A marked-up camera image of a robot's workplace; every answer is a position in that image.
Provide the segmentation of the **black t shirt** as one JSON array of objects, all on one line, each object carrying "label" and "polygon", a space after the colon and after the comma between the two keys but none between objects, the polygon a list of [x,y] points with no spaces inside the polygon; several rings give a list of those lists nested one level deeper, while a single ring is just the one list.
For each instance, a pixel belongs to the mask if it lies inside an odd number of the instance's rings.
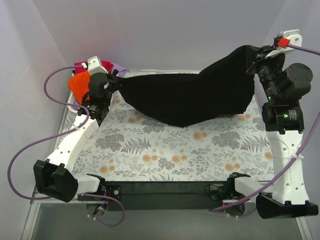
[{"label": "black t shirt", "polygon": [[143,115],[175,127],[242,114],[255,93],[254,76],[246,71],[256,49],[240,46],[199,73],[120,78],[119,92]]}]

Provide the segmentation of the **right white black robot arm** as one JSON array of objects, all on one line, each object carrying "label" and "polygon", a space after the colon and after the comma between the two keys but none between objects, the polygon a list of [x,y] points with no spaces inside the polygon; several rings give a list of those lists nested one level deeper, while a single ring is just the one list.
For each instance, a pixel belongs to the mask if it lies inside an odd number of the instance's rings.
[{"label": "right white black robot arm", "polygon": [[300,99],[310,92],[312,70],[302,63],[283,69],[285,53],[274,46],[252,48],[248,74],[258,75],[267,102],[262,106],[273,156],[274,179],[261,185],[248,174],[234,172],[228,178],[227,195],[255,203],[263,219],[316,216],[318,205],[312,203],[305,188],[301,151],[304,117]]}]

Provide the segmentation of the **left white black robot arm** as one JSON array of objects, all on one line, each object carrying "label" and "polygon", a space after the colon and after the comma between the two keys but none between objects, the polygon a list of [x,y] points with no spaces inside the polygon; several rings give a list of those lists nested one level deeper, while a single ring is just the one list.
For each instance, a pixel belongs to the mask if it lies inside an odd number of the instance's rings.
[{"label": "left white black robot arm", "polygon": [[106,196],[104,178],[94,174],[76,177],[72,172],[85,144],[106,118],[117,88],[117,79],[109,72],[100,70],[90,74],[88,92],[73,123],[74,131],[64,137],[46,160],[37,160],[33,166],[39,193],[66,203],[86,193],[95,200]]}]

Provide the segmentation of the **lavender t shirt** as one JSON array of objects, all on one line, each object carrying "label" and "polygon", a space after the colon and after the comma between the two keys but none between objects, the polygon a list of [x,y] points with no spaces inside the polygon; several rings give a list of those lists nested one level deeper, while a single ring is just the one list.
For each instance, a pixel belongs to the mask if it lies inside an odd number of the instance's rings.
[{"label": "lavender t shirt", "polygon": [[120,66],[116,63],[113,63],[112,71],[111,73],[117,77],[124,77],[125,74],[128,72],[128,69]]}]

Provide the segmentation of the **orange t shirt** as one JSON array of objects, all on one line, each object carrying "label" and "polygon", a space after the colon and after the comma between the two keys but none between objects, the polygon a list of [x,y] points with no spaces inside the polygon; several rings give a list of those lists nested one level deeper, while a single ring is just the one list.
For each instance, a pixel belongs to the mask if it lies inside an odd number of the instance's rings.
[{"label": "orange t shirt", "polygon": [[76,101],[81,105],[85,94],[89,91],[91,75],[87,71],[76,73],[68,82],[68,87],[75,96]]}]

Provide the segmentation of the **magenta t shirt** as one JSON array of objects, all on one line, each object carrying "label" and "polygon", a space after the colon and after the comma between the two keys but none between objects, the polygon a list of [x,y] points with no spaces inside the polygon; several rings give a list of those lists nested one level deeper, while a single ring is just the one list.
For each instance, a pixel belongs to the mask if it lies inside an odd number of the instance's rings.
[{"label": "magenta t shirt", "polygon": [[[74,65],[75,65],[75,66],[82,66],[82,64],[84,64],[84,63],[87,64],[86,61],[81,61],[81,62],[76,62]],[[110,73],[113,72],[113,67],[114,67],[114,65],[113,65],[111,62],[102,60],[101,63],[102,63],[102,66],[103,66],[106,70],[108,70]],[[86,69],[86,68],[83,68],[83,67],[77,67],[77,68],[75,68],[75,74],[79,74],[79,73],[86,72],[86,71],[87,71],[87,69]]]}]

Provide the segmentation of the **white plastic laundry basket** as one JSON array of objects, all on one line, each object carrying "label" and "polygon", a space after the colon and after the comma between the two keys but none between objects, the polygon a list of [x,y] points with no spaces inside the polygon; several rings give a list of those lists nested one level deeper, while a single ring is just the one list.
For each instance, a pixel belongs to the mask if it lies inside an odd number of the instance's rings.
[{"label": "white plastic laundry basket", "polygon": [[77,114],[78,110],[80,109],[80,104],[77,102],[73,92],[71,91],[67,100],[67,108],[69,111],[71,111],[72,113]]}]

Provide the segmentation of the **floral patterned table mat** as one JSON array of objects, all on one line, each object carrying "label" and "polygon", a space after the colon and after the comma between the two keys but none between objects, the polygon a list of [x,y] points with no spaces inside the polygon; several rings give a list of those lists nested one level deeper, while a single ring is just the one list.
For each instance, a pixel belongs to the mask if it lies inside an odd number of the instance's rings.
[{"label": "floral patterned table mat", "polygon": [[107,181],[224,181],[233,172],[263,182],[274,176],[255,99],[243,114],[180,128],[144,116],[118,92],[72,171]]}]

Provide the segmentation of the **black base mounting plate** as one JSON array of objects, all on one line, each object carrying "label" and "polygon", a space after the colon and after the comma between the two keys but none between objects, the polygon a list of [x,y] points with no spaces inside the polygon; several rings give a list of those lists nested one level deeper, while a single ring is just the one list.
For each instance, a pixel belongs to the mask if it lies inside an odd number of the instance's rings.
[{"label": "black base mounting plate", "polygon": [[106,181],[104,193],[125,210],[212,210],[243,197],[226,181]]}]

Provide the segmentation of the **aluminium frame rail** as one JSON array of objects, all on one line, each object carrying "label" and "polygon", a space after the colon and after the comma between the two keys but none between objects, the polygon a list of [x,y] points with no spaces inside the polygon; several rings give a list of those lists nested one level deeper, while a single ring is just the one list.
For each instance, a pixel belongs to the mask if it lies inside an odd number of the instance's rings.
[{"label": "aluminium frame rail", "polygon": [[245,177],[221,182],[209,181],[103,181],[96,192],[91,192],[91,196],[85,196],[83,192],[71,194],[70,196],[60,196],[56,192],[51,192],[49,196],[40,196],[38,192],[33,199],[42,201],[55,199],[68,203],[72,200],[98,201],[102,195],[109,195],[112,198],[121,200],[125,196],[155,197],[155,196],[208,196],[213,201],[237,201],[250,195],[254,191],[260,190],[262,193],[271,194],[276,190],[276,184],[269,182],[258,182]]}]

